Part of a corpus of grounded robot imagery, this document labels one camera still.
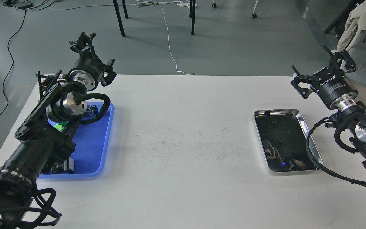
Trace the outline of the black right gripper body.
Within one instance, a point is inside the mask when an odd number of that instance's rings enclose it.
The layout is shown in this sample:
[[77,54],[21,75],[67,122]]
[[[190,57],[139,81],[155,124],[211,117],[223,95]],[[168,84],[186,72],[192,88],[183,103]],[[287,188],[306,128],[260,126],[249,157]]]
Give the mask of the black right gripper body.
[[352,98],[358,96],[358,91],[346,79],[342,70],[336,69],[329,75],[326,68],[313,74],[318,81],[311,83],[311,89],[314,90],[327,109],[337,109],[336,100],[344,95],[351,95]]

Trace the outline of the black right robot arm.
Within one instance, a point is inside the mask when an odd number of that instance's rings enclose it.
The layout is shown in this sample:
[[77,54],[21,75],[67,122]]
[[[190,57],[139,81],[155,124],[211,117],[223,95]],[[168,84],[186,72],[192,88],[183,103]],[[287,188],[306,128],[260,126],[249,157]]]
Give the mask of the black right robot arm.
[[311,161],[325,173],[366,187],[365,181],[359,181],[342,176],[319,162],[311,152],[309,141],[314,130],[324,124],[335,129],[334,140],[336,144],[347,152],[359,152],[365,160],[362,165],[366,169],[366,106],[362,102],[355,102],[358,91],[347,81],[346,73],[356,71],[356,64],[346,50],[330,51],[328,67],[324,67],[313,75],[302,75],[295,66],[295,73],[291,81],[295,90],[304,98],[316,93],[329,110],[337,110],[330,117],[325,117],[316,123],[306,137],[306,151]]

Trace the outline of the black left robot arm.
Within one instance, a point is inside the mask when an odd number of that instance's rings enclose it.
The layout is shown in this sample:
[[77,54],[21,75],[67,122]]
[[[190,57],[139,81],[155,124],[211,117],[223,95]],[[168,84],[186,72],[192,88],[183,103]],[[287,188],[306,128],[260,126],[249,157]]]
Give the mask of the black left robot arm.
[[79,125],[98,122],[111,104],[107,95],[93,93],[116,77],[115,60],[104,64],[96,55],[95,36],[82,32],[70,42],[79,58],[67,74],[36,73],[40,100],[15,133],[19,146],[0,167],[0,229],[33,229],[60,220],[52,207],[56,191],[38,189],[37,179],[70,158]]

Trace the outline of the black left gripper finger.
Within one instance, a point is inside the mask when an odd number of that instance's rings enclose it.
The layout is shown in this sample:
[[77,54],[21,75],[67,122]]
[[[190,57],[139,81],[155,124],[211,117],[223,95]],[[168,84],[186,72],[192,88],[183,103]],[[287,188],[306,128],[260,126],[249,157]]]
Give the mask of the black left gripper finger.
[[109,86],[117,76],[117,74],[113,70],[114,63],[115,59],[110,59],[107,62],[107,64],[100,64],[100,67],[103,69],[103,72],[106,73],[106,76],[103,76],[100,80],[100,83],[103,87]]
[[81,59],[92,59],[94,61],[97,60],[97,55],[95,54],[92,44],[92,40],[95,36],[95,32],[90,35],[82,32],[76,41],[69,42],[69,48],[79,54],[77,61],[80,61]]

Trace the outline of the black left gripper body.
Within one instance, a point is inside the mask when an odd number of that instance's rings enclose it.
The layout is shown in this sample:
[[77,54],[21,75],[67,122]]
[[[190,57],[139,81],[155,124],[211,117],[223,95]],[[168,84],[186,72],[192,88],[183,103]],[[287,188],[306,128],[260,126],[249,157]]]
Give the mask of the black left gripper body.
[[86,90],[95,90],[104,76],[104,70],[94,59],[80,57],[68,72],[68,76],[84,84]]

